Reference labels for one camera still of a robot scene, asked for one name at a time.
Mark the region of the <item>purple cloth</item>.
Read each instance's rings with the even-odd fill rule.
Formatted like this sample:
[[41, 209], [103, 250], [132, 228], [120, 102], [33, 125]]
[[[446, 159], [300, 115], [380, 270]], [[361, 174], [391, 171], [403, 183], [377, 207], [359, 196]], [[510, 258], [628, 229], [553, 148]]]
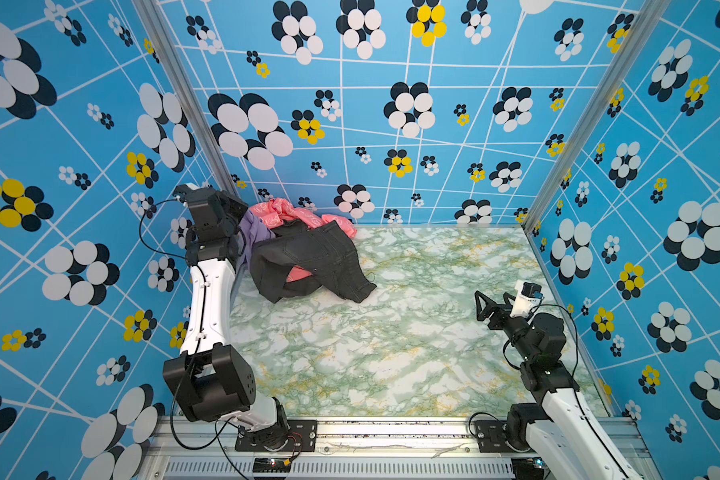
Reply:
[[245, 240], [243, 250], [244, 264], [250, 267], [253, 248], [258, 243], [274, 239], [276, 235], [251, 210], [248, 210], [244, 214], [239, 223], [239, 228], [242, 233], [242, 238]]

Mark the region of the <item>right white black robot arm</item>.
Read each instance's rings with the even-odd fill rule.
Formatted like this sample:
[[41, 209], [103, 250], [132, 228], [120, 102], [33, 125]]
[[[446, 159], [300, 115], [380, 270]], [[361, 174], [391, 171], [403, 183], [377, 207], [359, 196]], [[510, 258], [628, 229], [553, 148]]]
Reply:
[[542, 310], [541, 287], [522, 282], [501, 302], [480, 291], [474, 299], [476, 320], [504, 333], [505, 346], [520, 355], [514, 369], [534, 398], [510, 407], [508, 445], [537, 454], [556, 479], [639, 479], [580, 393], [574, 371], [564, 365], [565, 321]]

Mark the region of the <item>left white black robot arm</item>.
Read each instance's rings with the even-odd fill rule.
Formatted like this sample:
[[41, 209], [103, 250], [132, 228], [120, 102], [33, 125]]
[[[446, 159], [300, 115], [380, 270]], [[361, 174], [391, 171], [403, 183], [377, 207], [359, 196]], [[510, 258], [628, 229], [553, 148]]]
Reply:
[[180, 353], [163, 366], [163, 379], [190, 422], [231, 424], [251, 443], [279, 449], [290, 428], [282, 404], [257, 392], [253, 369], [233, 347], [229, 329], [233, 287], [245, 243], [239, 224], [248, 207], [212, 187], [182, 184], [174, 198], [188, 208], [185, 245], [192, 303]]

